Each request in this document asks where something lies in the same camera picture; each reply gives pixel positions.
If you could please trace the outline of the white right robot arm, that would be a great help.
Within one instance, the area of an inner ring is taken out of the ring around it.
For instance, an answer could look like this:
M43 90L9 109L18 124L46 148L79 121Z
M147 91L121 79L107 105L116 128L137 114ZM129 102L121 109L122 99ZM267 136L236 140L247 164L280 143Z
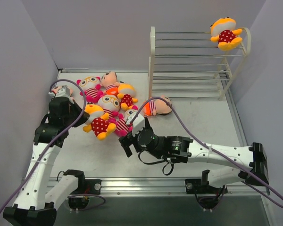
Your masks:
M195 162L219 165L219 169L206 169L202 172L200 188L206 193L236 182L250 186L269 183L267 157L261 143L231 147L202 145L189 137L157 136L145 118L134 123L132 131L120 137L119 143L127 157L132 156L130 147L133 146L136 153L147 152L157 158L157 163L165 162L171 166Z

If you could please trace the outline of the yellow plush red dotted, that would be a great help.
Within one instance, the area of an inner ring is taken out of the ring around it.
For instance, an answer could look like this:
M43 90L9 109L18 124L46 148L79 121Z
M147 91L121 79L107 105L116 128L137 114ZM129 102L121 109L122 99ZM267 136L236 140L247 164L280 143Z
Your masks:
M117 98L120 100L120 107L123 111L129 109L137 110L135 103L138 102L135 88L129 83L119 83Z
M222 17L210 26L210 41L217 44L222 51L229 51L238 47L243 39L242 29L236 29L236 21L230 17Z
M88 104L85 107L85 112L89 114L89 118L83 127L84 132L93 131L96 138L102 141L116 130L116 124L108 121L109 114L105 113L99 105Z

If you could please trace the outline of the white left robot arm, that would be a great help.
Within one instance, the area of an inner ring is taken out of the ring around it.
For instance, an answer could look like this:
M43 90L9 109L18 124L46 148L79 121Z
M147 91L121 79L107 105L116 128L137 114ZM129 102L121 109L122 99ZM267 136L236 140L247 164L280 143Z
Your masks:
M71 127L84 124L89 118L80 106L68 97L54 97L49 112L35 130L33 153L24 181L14 192L17 198L6 206L3 218L13 226L52 226L57 210L68 197L90 191L84 172L68 169L60 181L47 191L50 174Z

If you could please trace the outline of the pink panda plush front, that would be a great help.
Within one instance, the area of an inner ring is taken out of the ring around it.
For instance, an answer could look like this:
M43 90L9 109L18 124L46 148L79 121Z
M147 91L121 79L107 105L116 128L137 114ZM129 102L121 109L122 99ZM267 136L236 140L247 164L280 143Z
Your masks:
M115 133L119 137L123 137L127 135L132 130L132 128L128 126L126 122L127 122L128 117L131 114L136 113L136 112L137 112L136 109L129 109L125 111L124 113L120 113L117 118L111 118L111 122L116 124Z

